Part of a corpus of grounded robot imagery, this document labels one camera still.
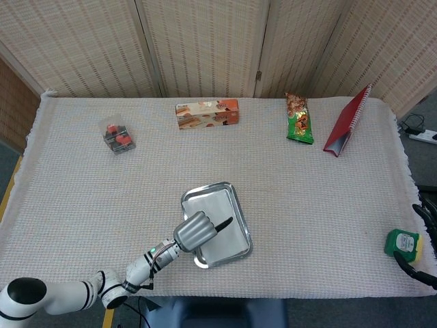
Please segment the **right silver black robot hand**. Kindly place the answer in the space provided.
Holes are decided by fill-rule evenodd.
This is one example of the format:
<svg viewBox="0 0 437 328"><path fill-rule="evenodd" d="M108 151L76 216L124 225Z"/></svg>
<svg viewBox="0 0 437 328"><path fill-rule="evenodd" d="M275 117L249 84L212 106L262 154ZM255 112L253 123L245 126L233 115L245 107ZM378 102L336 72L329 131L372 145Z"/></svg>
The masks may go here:
<svg viewBox="0 0 437 328"><path fill-rule="evenodd" d="M422 205L413 204L413 210L425 223L427 233L431 238L432 247L436 252L436 205L424 199ZM387 241L386 249L389 256L394 257L399 267L412 279L415 279L436 290L436 277L422 271L417 271L410 264L416 262L421 255L423 239L419 234L404 230L393 230L392 241Z"/></svg>

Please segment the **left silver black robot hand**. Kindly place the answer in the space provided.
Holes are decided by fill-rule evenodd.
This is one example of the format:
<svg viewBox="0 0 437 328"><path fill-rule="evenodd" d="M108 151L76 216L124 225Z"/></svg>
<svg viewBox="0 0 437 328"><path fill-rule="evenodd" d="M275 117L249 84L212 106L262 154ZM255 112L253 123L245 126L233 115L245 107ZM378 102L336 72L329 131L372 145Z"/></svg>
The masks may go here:
<svg viewBox="0 0 437 328"><path fill-rule="evenodd" d="M190 253L213 239L233 220L233 217L229 217L214 225L203 211L198 211L173 231L173 239L183 252Z"/></svg>

